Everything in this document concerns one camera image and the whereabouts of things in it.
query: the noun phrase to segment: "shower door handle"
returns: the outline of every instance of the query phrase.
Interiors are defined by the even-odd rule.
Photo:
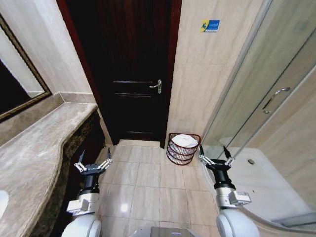
[[[281,92],[283,92],[283,91],[289,91],[291,88],[290,87],[285,87],[285,88],[282,88],[282,89],[280,89],[280,90],[277,90],[272,96],[271,96],[271,98],[267,101],[267,103],[265,104],[265,106],[262,108],[262,112],[264,113],[264,114],[269,114],[269,113],[271,113],[271,111],[269,111],[269,110],[266,110],[266,107],[271,103],[271,101],[273,101],[273,99],[277,96],[277,95],[279,95]]]

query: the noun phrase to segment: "shower drain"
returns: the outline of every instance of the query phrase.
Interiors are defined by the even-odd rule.
[[[255,164],[255,163],[256,163],[253,159],[248,159],[248,162],[249,162],[250,164]]]

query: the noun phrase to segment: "mirror frame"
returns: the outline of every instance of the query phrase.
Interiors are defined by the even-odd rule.
[[[12,30],[9,28],[8,24],[6,23],[6,21],[2,17],[1,13],[0,13],[0,26],[1,26],[2,30],[5,32],[6,36],[11,41],[11,43],[13,44],[13,46],[15,47],[16,51],[20,54],[20,56],[23,59],[23,61],[25,62],[25,64],[28,66],[28,68],[30,69],[30,71],[32,72],[32,74],[34,75],[34,77],[37,79],[37,81],[39,82],[39,84],[41,85],[41,87],[44,90],[44,93],[30,99],[29,101],[27,101],[21,105],[16,106],[15,108],[13,108],[7,112],[2,113],[0,115],[0,122],[2,122],[4,120],[14,116],[15,114],[27,109],[28,107],[34,105],[35,103],[38,103],[39,101],[45,99],[46,97],[50,96],[52,93],[51,93],[50,89],[48,88],[48,86],[46,85],[46,83],[44,82],[41,75],[39,74],[39,72],[37,71],[37,69],[35,68],[34,64],[31,62],[30,58],[28,57],[28,55],[26,54],[26,52],[22,48],[21,44],[19,43],[19,41],[17,40],[17,38],[13,34]]]

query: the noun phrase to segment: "door frame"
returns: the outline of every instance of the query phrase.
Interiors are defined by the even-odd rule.
[[[108,120],[108,116],[106,115],[105,106],[102,104],[102,100],[100,97],[100,93],[94,81],[93,74],[90,70],[90,67],[87,63],[87,59],[85,57],[81,42],[79,40],[79,36],[77,34],[75,25],[71,18],[68,6],[66,4],[66,0],[56,0],[59,10],[62,14],[64,22],[66,24],[67,30],[71,37],[71,40],[74,44],[75,50],[85,72],[85,75],[88,79],[89,85],[93,92],[94,98],[98,104],[100,112],[105,120]],[[162,134],[160,140],[160,147],[164,148],[165,138],[167,133],[167,124],[168,124],[168,116],[169,116],[169,105],[171,98],[171,88],[173,81],[173,71],[174,71],[174,63],[175,63],[175,55],[177,50],[177,42],[178,42],[178,31],[179,31],[179,23],[180,23],[180,15],[181,15],[181,5],[182,0],[171,0],[171,13],[170,13],[170,25],[169,25],[169,39],[168,39],[168,58],[167,58],[167,78],[164,83],[163,89],[165,90],[165,96],[163,98],[163,115],[164,118],[161,121]]]

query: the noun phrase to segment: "mirror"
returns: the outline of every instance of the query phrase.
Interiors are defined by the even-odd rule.
[[[0,121],[3,121],[51,92],[1,15],[0,25]]]

